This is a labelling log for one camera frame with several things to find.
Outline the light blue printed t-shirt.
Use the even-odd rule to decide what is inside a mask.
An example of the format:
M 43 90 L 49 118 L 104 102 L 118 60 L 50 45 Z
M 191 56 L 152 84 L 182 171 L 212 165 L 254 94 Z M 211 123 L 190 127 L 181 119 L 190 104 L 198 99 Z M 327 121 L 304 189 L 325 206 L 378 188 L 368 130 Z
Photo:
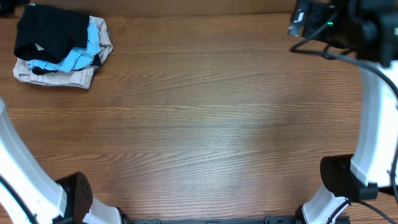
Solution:
M 58 70 L 59 72 L 70 72 L 72 70 L 81 70 L 93 62 L 95 55 L 99 55 L 100 37 L 99 29 L 94 22 L 89 22 L 87 27 L 88 38 L 86 48 L 74 47 L 60 63 L 51 63 L 44 60 L 29 60 L 26 65 L 33 69 L 39 67 L 46 70 Z

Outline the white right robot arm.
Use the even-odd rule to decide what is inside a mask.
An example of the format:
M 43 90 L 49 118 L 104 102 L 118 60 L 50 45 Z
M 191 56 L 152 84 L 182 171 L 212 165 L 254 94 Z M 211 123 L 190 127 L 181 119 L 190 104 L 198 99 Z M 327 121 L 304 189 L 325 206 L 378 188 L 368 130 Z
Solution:
M 363 102 L 355 152 L 324 157 L 320 188 L 282 221 L 348 223 L 341 213 L 352 203 L 397 195 L 397 2 L 297 1 L 288 33 L 301 37 L 293 53 L 305 54 L 307 42 L 319 41 L 325 48 L 312 55 L 357 66 Z

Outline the black folded garment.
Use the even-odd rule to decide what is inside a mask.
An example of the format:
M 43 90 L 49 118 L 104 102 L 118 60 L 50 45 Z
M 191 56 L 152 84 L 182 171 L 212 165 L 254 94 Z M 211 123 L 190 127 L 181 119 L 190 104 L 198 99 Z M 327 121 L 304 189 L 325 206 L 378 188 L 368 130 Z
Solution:
M 97 66 L 97 67 L 101 67 L 102 66 L 102 63 L 101 63 L 101 60 L 100 60 L 100 57 L 99 57 L 98 54 L 95 55 L 94 60 L 90 64 L 90 66 Z M 36 74 L 36 75 L 44 75 L 46 73 L 57 73 L 58 70 L 46 70 L 46 69 L 42 69 L 42 68 L 39 68 L 39 67 L 34 67 L 32 69 L 32 72 L 34 74 Z

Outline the beige folded trousers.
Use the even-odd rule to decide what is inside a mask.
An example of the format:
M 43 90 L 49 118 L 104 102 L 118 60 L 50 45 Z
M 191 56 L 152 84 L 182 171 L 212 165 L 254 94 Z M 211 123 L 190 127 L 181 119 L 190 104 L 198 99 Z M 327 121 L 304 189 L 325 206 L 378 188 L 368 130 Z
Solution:
M 89 22 L 94 22 L 99 29 L 99 44 L 101 49 L 99 58 L 103 64 L 113 50 L 113 45 L 109 39 L 109 31 L 105 20 L 100 17 L 90 16 Z M 36 75 L 32 72 L 32 69 L 26 65 L 27 61 L 21 58 L 17 59 L 16 65 L 13 68 L 14 76 L 20 82 L 43 86 L 74 86 L 89 89 L 92 78 L 99 68 L 97 66 L 87 66 L 81 70 L 72 70 L 70 72 L 58 71 L 57 73 Z

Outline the black t-shirt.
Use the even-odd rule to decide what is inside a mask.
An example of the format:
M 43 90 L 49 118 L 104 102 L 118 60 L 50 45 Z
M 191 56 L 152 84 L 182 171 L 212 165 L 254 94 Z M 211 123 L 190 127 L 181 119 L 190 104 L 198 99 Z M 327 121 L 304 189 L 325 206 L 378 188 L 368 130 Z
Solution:
M 89 20 L 82 12 L 28 4 L 17 24 L 14 55 L 60 63 L 72 48 L 86 47 Z

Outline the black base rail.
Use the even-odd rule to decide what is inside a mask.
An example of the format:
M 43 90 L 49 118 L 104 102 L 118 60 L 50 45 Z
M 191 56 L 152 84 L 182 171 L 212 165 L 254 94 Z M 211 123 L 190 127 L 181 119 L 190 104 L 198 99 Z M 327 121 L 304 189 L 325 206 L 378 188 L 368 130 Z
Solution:
M 217 220 L 159 220 L 125 218 L 122 224 L 302 224 L 295 216 L 268 216 L 250 219 L 217 219 Z

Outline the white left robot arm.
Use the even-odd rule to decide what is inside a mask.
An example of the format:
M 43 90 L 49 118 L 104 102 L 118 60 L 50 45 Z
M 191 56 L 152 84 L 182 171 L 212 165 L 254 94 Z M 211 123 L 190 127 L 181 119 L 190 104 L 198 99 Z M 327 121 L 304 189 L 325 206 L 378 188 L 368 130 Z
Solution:
M 14 129 L 1 103 L 1 205 L 13 223 L 127 223 L 125 214 L 93 196 L 76 172 L 53 180 Z

